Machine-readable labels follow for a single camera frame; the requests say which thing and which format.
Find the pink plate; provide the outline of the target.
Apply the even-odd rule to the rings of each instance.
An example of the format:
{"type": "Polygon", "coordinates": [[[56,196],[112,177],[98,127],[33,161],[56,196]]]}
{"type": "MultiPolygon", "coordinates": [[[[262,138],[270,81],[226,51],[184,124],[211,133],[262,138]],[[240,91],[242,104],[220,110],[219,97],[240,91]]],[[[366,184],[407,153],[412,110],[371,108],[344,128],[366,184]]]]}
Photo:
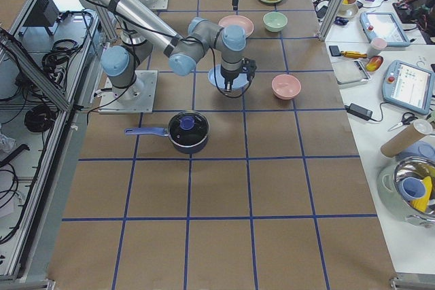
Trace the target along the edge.
{"type": "Polygon", "coordinates": [[[245,16],[241,16],[241,15],[225,16],[225,17],[220,19],[218,24],[222,27],[228,27],[230,25],[240,26],[245,31],[246,37],[251,36],[252,33],[254,32],[253,22],[249,18],[247,18],[245,16]]]}

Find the teach pendant far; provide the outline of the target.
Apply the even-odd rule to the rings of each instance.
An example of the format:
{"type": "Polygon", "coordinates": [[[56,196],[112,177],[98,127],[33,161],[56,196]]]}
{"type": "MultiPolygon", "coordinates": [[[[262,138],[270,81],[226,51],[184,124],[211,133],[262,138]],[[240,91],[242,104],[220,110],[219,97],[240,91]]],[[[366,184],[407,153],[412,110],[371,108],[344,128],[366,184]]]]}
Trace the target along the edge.
{"type": "Polygon", "coordinates": [[[369,41],[381,38],[387,42],[387,47],[396,48],[405,48],[411,44],[401,23],[391,12],[362,12],[359,20],[369,41]]]}

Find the white bowl with toys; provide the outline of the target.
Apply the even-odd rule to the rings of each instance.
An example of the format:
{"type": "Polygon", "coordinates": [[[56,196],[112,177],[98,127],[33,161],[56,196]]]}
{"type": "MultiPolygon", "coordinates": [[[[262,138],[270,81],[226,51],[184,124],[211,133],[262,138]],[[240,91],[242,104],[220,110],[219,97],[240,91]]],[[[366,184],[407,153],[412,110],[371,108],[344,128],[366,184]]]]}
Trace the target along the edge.
{"type": "Polygon", "coordinates": [[[358,11],[357,0],[343,0],[336,15],[341,18],[353,18],[358,11]]]}

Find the pink bowl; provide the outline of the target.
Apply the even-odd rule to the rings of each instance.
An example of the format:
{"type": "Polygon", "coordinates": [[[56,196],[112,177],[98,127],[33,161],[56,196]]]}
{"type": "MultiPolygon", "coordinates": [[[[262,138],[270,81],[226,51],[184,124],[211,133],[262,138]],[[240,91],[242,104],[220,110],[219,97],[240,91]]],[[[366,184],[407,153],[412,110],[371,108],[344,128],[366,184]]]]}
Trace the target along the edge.
{"type": "Polygon", "coordinates": [[[293,75],[281,74],[273,78],[271,87],[274,95],[281,100],[291,100],[301,91],[300,81],[293,75]]]}

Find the dark blue saucepan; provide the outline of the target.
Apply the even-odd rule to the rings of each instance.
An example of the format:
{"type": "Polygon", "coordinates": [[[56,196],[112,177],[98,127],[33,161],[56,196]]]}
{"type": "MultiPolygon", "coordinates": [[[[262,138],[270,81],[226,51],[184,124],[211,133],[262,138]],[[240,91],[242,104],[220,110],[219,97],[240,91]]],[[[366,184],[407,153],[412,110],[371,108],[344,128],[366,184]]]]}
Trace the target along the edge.
{"type": "Polygon", "coordinates": [[[156,135],[166,137],[178,152],[194,154],[201,151],[209,139],[209,122],[197,111],[186,110],[174,115],[167,127],[127,128],[125,135],[156,135]]]}

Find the steel mixing bowl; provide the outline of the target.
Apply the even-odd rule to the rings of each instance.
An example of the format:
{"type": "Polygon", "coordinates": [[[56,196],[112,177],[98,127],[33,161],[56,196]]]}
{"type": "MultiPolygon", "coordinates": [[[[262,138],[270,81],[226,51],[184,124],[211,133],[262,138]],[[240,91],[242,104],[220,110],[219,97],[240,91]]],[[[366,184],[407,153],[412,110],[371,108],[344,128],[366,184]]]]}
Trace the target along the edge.
{"type": "Polygon", "coordinates": [[[401,160],[394,170],[400,198],[422,217],[434,217],[434,161],[420,157],[401,160]]]}

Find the blue plate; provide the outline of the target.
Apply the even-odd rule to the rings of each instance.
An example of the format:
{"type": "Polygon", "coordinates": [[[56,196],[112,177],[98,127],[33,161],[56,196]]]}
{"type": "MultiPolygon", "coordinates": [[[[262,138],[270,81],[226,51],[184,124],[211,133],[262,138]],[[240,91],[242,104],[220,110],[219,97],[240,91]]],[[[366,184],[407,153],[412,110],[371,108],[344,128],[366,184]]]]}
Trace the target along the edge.
{"type": "MultiPolygon", "coordinates": [[[[218,86],[220,89],[224,89],[224,77],[221,74],[221,65],[216,65],[214,68],[210,69],[208,72],[208,80],[213,86],[218,86]]],[[[248,85],[248,80],[246,74],[241,73],[233,81],[232,89],[240,90],[248,85]]]]}

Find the yellow toy corn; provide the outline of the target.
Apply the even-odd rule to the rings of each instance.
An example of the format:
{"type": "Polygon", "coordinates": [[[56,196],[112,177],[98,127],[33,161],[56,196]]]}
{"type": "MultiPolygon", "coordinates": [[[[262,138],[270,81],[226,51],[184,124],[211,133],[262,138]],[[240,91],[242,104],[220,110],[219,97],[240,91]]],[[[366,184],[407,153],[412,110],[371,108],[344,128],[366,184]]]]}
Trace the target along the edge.
{"type": "Polygon", "coordinates": [[[432,178],[431,178],[431,176],[425,177],[422,180],[422,183],[425,186],[425,194],[421,198],[418,198],[416,200],[411,200],[410,205],[414,209],[424,213],[428,207],[428,203],[429,203],[430,196],[432,193],[432,178]]]}

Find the digital kitchen scale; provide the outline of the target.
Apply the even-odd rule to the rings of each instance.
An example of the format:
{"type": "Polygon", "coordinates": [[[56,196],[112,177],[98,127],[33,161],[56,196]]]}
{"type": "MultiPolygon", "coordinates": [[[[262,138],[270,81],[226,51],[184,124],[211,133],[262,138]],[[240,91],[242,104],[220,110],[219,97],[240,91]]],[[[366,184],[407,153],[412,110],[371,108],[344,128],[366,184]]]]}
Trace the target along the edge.
{"type": "Polygon", "coordinates": [[[342,60],[332,63],[337,84],[340,88],[366,84],[371,77],[360,60],[342,60]]]}

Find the glass saucepan lid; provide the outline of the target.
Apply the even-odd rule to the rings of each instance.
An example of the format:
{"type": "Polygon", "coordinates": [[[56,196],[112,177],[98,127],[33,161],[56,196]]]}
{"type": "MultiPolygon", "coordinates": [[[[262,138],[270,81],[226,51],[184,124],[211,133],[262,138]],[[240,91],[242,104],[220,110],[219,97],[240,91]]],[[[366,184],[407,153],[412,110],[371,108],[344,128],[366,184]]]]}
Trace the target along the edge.
{"type": "Polygon", "coordinates": [[[193,147],[205,141],[209,133],[209,123],[197,111],[182,111],[169,121],[170,138],[178,145],[193,147]]]}

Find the blue grey lid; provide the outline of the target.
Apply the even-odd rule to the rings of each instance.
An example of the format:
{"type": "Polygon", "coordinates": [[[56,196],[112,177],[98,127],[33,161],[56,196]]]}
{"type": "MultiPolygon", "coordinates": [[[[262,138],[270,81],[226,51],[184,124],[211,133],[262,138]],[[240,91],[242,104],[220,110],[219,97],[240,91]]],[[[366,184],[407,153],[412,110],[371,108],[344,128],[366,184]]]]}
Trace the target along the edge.
{"type": "Polygon", "coordinates": [[[434,146],[425,141],[417,141],[396,155],[397,160],[404,160],[410,157],[425,158],[434,161],[434,146]]]}

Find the toy mango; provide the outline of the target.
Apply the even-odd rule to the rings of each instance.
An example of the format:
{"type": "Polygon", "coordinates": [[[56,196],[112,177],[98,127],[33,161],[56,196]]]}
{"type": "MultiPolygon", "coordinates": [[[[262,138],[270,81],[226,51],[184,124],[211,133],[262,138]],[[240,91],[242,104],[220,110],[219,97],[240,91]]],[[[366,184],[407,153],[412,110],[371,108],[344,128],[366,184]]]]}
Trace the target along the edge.
{"type": "Polygon", "coordinates": [[[383,57],[376,55],[371,57],[368,62],[365,64],[365,69],[369,72],[376,71],[383,64],[383,57]]]}

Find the black power adapter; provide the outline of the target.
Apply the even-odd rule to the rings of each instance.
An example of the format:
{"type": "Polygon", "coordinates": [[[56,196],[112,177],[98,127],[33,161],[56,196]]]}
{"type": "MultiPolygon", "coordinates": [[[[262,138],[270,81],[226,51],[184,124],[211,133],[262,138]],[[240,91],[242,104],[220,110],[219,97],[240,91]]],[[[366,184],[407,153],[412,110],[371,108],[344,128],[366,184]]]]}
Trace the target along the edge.
{"type": "Polygon", "coordinates": [[[346,112],[365,121],[372,119],[372,111],[355,103],[345,105],[346,112]]]}

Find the yellow utility knife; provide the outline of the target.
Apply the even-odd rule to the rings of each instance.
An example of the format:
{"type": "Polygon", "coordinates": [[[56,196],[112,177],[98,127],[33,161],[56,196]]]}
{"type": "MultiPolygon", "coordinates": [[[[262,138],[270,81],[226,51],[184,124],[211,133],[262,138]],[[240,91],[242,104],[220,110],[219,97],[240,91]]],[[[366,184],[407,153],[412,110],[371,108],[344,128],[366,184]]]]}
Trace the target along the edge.
{"type": "Polygon", "coordinates": [[[354,51],[342,51],[341,56],[343,56],[345,58],[354,58],[354,59],[368,57],[368,55],[366,53],[354,52],[354,51]]]}

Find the mint green bowl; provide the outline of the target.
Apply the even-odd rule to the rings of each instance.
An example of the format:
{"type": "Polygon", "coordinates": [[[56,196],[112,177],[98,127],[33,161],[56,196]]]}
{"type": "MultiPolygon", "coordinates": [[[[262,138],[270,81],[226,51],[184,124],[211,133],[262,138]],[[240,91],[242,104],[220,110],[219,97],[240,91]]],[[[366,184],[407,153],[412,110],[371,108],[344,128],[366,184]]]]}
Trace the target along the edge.
{"type": "Polygon", "coordinates": [[[265,29],[272,33],[281,32],[288,24],[287,16],[280,12],[268,12],[262,20],[265,29]]]}

